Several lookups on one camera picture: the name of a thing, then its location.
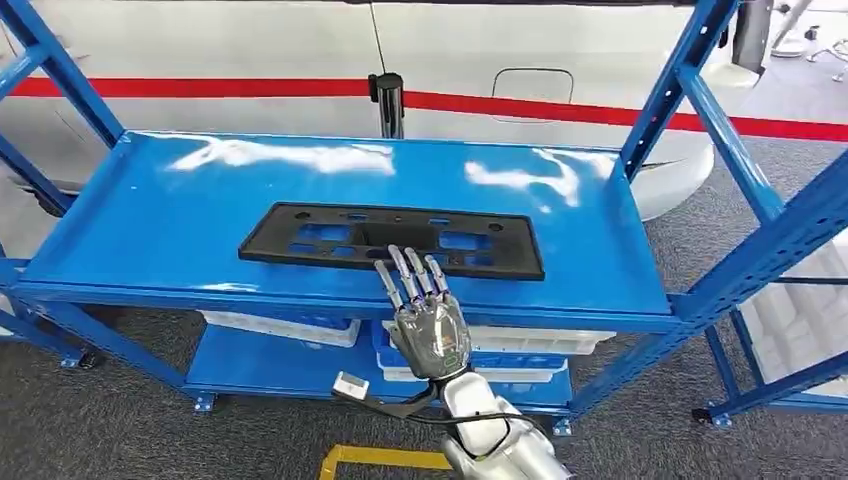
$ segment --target blue shelf upright post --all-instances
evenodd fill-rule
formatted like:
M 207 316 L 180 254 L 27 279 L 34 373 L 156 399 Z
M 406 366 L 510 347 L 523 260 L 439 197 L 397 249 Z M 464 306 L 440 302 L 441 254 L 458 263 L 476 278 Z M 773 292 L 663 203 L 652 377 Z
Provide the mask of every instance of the blue shelf upright post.
M 0 100 L 41 67 L 106 145 L 114 147 L 124 128 L 29 1 L 0 1 L 0 20 L 25 48 L 11 66 L 0 72 Z M 0 159 L 32 186 L 51 213 L 61 216 L 70 208 L 73 198 L 62 193 L 2 135 Z
M 700 67 L 737 6 L 734 0 L 698 3 L 621 151 L 621 160 L 632 180 L 686 95 L 761 225 L 685 294 L 669 295 L 674 313 L 685 325 L 669 334 L 647 336 L 617 357 L 575 396 L 570 405 L 573 416 L 589 411 L 694 335 L 706 332 L 710 344 L 720 347 L 714 325 L 721 316 L 829 241 L 848 219 L 848 191 L 844 189 L 848 178 L 848 152 L 784 207 L 700 77 Z M 771 394 L 774 388 L 753 394 L 740 393 L 723 350 L 716 353 L 716 358 L 730 400 L 709 409 L 711 420 L 722 417 L 719 420 L 723 421 L 726 414 L 739 411 L 739 408 L 776 398 Z M 839 364 L 840 359 L 832 360 L 828 367 Z M 824 367 L 811 369 L 797 377 L 807 379 L 806 386 L 821 383 L 834 375 L 833 370 Z

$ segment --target shelf foot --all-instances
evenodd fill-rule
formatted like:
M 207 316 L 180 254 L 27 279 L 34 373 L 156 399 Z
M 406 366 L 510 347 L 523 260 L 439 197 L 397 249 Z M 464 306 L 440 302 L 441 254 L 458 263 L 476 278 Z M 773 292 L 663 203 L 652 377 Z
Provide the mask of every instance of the shelf foot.
M 715 406 L 713 402 L 709 402 L 709 406 Z M 733 426 L 733 420 L 730 419 L 730 415 L 724 413 L 713 417 L 708 408 L 696 408 L 692 410 L 692 418 L 702 424 L 713 424 L 719 428 L 730 428 Z
M 194 411 L 198 413 L 209 413 L 215 405 L 215 394 L 200 392 L 194 397 Z
M 560 418 L 554 423 L 553 434 L 555 437 L 570 437 L 572 434 L 571 420 Z

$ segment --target robotic arm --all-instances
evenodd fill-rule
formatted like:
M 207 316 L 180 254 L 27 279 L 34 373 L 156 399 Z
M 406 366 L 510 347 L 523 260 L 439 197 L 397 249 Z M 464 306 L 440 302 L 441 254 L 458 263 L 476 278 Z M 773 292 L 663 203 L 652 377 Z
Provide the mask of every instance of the robotic arm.
M 536 422 L 521 415 L 503 397 L 495 396 L 489 382 L 472 371 L 468 326 L 436 260 L 430 255 L 424 257 L 433 275 L 434 288 L 413 249 L 406 248 L 401 253 L 397 246 L 390 245 L 389 253 L 409 298 L 408 302 L 403 301 L 385 263 L 374 262 L 395 310 L 395 322 L 389 334 L 413 374 L 428 380 L 429 386 L 404 403 L 384 404 L 368 396 L 367 381 L 340 372 L 333 393 L 394 417 L 456 425 L 456 435 L 445 438 L 442 448 L 448 462 L 464 478 L 571 477 L 554 456 L 553 445 Z M 416 415 L 415 412 L 436 399 L 442 401 L 451 419 Z

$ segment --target car door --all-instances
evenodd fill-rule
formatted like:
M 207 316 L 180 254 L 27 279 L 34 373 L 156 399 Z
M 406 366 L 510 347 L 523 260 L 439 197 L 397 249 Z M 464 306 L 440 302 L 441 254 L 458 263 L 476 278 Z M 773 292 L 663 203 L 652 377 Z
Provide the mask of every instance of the car door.
M 368 5 L 33 4 L 86 76 L 111 92 L 107 103 L 127 128 L 379 136 L 377 113 L 367 98 L 324 96 L 332 85 L 321 82 L 364 81 L 380 69 Z M 294 87 L 277 82 L 286 79 L 304 81 Z M 70 104 L 50 96 L 35 91 L 10 99 L 16 111 L 0 116 L 0 130 L 10 131 L 51 178 L 84 182 L 105 150 Z

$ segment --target black cable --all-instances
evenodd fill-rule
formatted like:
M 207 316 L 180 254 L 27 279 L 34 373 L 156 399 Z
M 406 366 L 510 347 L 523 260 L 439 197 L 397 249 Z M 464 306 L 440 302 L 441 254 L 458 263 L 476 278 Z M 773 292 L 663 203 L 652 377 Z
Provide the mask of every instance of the black cable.
M 527 415 L 521 415 L 518 413 L 487 413 L 485 415 L 472 415 L 470 417 L 453 417 L 453 418 L 430 418 L 430 417 L 422 417 L 420 415 L 409 415 L 406 417 L 407 420 L 412 420 L 413 422 L 424 423 L 427 425 L 457 425 L 460 423 L 467 422 L 480 422 L 483 420 L 497 420 L 499 418 L 502 419 L 514 419 L 514 420 L 523 420 L 532 424 L 536 429 L 542 432 L 542 435 L 545 434 L 545 429 L 542 428 L 542 425 L 539 424 L 535 419 L 528 417 Z

